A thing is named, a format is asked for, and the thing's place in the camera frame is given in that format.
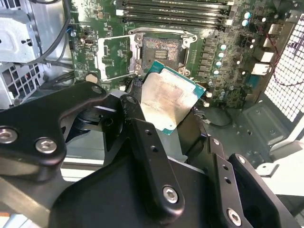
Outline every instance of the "ventilation grille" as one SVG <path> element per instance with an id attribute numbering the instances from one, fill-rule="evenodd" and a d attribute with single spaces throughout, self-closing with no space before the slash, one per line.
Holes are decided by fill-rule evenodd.
<path id="1" fill-rule="evenodd" d="M 19 0 L 0 0 L 0 6 L 12 10 L 20 10 L 21 5 Z"/>
<path id="2" fill-rule="evenodd" d="M 18 67 L 12 65 L 4 70 L 2 79 L 8 89 L 9 99 L 14 105 L 19 105 L 32 95 L 40 86 L 41 73 L 38 64 Z"/>
<path id="3" fill-rule="evenodd" d="M 275 69 L 277 80 L 285 85 L 304 81 L 304 14 L 301 15 Z M 304 112 L 304 84 L 286 87 L 272 76 L 265 94 L 293 122 Z"/>

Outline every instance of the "black metal bracket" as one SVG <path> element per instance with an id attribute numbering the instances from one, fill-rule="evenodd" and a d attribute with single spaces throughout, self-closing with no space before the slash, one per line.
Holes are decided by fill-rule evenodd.
<path id="1" fill-rule="evenodd" d="M 202 169 L 209 177 L 209 218 L 216 227 L 252 228 L 244 216 L 232 165 L 225 160 L 222 144 L 207 137 L 203 152 L 188 163 Z"/>
<path id="2" fill-rule="evenodd" d="M 83 83 L 1 112 L 0 129 L 11 129 L 17 138 L 0 147 L 0 175 L 35 181 L 55 176 L 66 155 L 63 131 L 68 133 L 80 111 L 98 105 L 105 97 L 105 90 L 96 84 Z M 44 146 L 54 146 L 55 151 L 38 151 L 41 139 L 50 139 L 52 145 L 46 142 Z"/>
<path id="3" fill-rule="evenodd" d="M 143 198 L 148 212 L 161 224 L 175 221 L 183 212 L 185 199 L 152 123 L 146 122 L 139 102 L 129 95 L 120 98 L 127 137 L 141 167 L 142 182 L 149 186 Z M 176 195 L 165 198 L 164 195 Z"/>

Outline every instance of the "robotic arm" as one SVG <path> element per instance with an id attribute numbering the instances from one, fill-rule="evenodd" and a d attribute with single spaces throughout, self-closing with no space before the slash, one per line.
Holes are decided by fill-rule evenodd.
<path id="1" fill-rule="evenodd" d="M 41 227 L 300 227 L 193 112 L 178 126 L 188 164 L 168 159 L 134 96 L 89 82 L 3 111 L 0 126 L 1 200 Z M 104 132 L 103 168 L 64 181 L 66 143 L 90 130 Z"/>

